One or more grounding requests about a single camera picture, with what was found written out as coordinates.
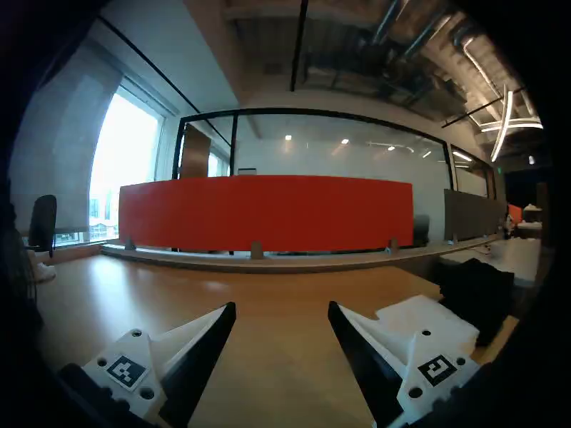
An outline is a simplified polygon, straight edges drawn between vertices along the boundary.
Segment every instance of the black window frame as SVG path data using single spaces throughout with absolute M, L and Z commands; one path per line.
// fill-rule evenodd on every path
M 492 200 L 497 200 L 497 188 L 495 185 L 495 175 L 494 175 L 494 168 L 489 164 L 486 163 L 485 161 L 483 161 L 482 159 L 479 159 L 478 157 L 474 156 L 471 153 L 468 153 L 466 150 L 463 150 L 457 146 L 454 146 L 453 144 L 450 144 L 450 154 L 452 155 L 451 157 L 453 165 L 454 165 L 454 176 L 456 178 L 456 188 L 458 191 L 461 191 L 458 187 L 458 175 L 456 174 L 456 161 L 454 159 L 454 154 L 453 152 L 457 151 L 459 153 L 462 153 L 464 156 L 467 156 L 468 158 L 472 159 L 473 162 L 475 162 L 476 165 L 478 165 L 482 170 L 486 171 L 486 174 L 490 174 L 491 178 L 492 178 L 492 189 L 490 189 L 490 181 L 487 178 L 484 178 L 486 181 L 486 193 L 487 193 L 487 198 L 488 199 L 492 199 Z
M 173 159 L 173 180 L 178 179 L 178 163 L 180 162 L 181 144 L 184 134 L 184 129 L 188 123 L 197 121 L 209 121 L 214 118 L 228 117 L 233 118 L 232 122 L 232 136 L 230 141 L 230 176 L 234 175 L 234 153 L 236 152 L 236 132 L 238 129 L 238 118 L 240 116 L 252 115 L 299 115 L 299 116 L 322 116 L 329 118 L 348 119 L 351 121 L 372 123 L 374 125 L 385 126 L 386 128 L 396 129 L 398 131 L 411 133 L 413 135 L 426 138 L 428 140 L 439 143 L 443 147 L 444 159 L 448 165 L 448 177 L 450 181 L 450 189 L 454 189 L 455 180 L 453 178 L 453 166 L 448 152 L 448 144 L 446 141 L 436 138 L 430 134 L 418 131 L 416 129 L 408 128 L 407 126 L 400 125 L 382 119 L 371 118 L 352 113 L 344 113 L 341 111 L 320 110 L 317 108 L 294 108 L 294 107 L 260 107 L 260 108 L 237 108 L 233 110 L 220 110 L 211 111 L 209 113 L 199 113 L 191 116 L 184 116 L 178 123 L 178 132 L 176 134 L 175 156 Z

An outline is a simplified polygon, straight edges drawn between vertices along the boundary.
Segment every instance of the white object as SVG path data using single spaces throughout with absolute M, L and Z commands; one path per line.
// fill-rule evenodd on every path
M 46 266 L 38 263 L 34 266 L 34 279 L 37 282 L 48 282 L 56 277 L 56 268 L 54 266 Z
M 494 242 L 495 246 L 503 246 L 502 250 L 494 250 L 495 256 L 486 255 L 483 247 L 455 251 L 443 254 L 440 260 L 449 265 L 467 262 L 471 258 L 487 263 L 502 272 L 513 272 L 514 285 L 521 288 L 531 288 L 535 284 L 535 274 L 539 263 L 541 241 L 538 239 L 512 238 Z
M 168 427 L 158 415 L 166 401 L 161 380 L 212 327 L 225 307 L 157 337 L 133 329 L 83 369 L 98 386 L 109 388 L 116 401 L 128 402 L 132 413 Z
M 543 211 L 541 208 L 536 207 L 535 205 L 532 204 L 527 204 L 527 206 L 525 208 L 523 208 L 524 211 Z
M 522 221 L 521 223 L 517 224 L 517 228 L 518 229 L 533 229 L 533 230 L 541 230 L 543 228 L 542 224 L 540 221 L 532 221 L 532 222 L 526 222 L 526 221 Z
M 397 400 L 404 413 L 391 426 L 412 424 L 430 413 L 437 399 L 450 398 L 451 389 L 479 369 L 469 358 L 478 330 L 426 296 L 378 310 L 378 320 L 339 308 L 403 379 Z

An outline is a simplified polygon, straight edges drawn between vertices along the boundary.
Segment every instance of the recessed light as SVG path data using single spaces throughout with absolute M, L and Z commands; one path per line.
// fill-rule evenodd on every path
M 452 154 L 453 154 L 454 156 L 459 157 L 460 159 L 464 159 L 465 161 L 472 162 L 472 158 L 468 158 L 466 155 L 463 155 L 463 154 L 460 153 L 460 152 L 453 151 Z

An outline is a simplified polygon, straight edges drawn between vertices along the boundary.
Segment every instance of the desk divider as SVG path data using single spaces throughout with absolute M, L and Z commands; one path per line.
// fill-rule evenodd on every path
M 444 190 L 447 240 L 467 240 L 493 235 L 503 225 L 506 202 L 456 190 Z
M 413 244 L 410 183 L 238 175 L 128 185 L 121 241 L 195 251 L 367 250 Z

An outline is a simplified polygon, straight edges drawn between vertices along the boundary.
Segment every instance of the ceiling light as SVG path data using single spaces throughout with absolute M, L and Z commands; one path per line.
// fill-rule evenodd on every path
M 454 156 L 457 156 L 457 157 L 461 158 L 461 159 L 464 159 L 465 161 L 472 162 L 472 158 L 468 158 L 466 155 L 464 155 L 464 154 L 462 154 L 462 153 L 460 153 L 460 152 L 453 151 L 452 154 L 453 154 Z
M 543 129 L 543 125 L 541 123 L 511 123 L 507 127 L 509 129 L 514 129 L 514 128 L 539 128 L 539 129 Z M 501 128 L 500 126 L 493 126 L 492 128 L 482 129 L 482 132 L 497 131 L 500 128 Z
M 510 117 L 512 115 L 513 91 L 508 91 L 506 98 L 507 101 L 504 104 L 504 111 L 502 114 L 502 128 L 500 129 L 500 132 L 497 133 L 494 149 L 492 150 L 492 162 L 495 162 L 497 155 L 500 153 L 500 150 L 502 149 L 502 145 L 505 139 L 505 133 L 507 133 L 507 126 L 510 123 Z

